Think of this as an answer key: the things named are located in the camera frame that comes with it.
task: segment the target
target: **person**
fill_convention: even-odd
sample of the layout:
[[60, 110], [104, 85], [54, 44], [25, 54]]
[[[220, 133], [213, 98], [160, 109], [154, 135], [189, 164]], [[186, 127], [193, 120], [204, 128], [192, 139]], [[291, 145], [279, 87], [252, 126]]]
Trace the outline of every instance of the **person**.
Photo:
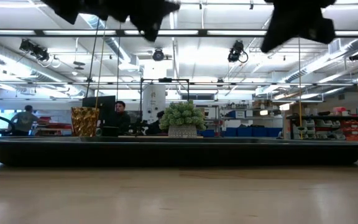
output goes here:
[[125, 103], [123, 101], [116, 102], [115, 126], [118, 127], [119, 134], [128, 132], [131, 124], [131, 117], [125, 111]]
[[32, 114], [33, 109], [31, 105], [25, 106], [24, 110], [24, 112], [17, 113], [11, 119], [12, 122], [17, 120], [16, 123], [14, 123], [15, 130], [13, 130], [12, 136], [28, 136], [34, 122], [43, 122], [36, 117], [36, 115]]
[[155, 122], [149, 125], [149, 128], [146, 130], [147, 135], [162, 133], [162, 130], [160, 129], [160, 120], [162, 116], [164, 116], [164, 114], [165, 114], [164, 111], [160, 111], [157, 113], [158, 120], [156, 120]]

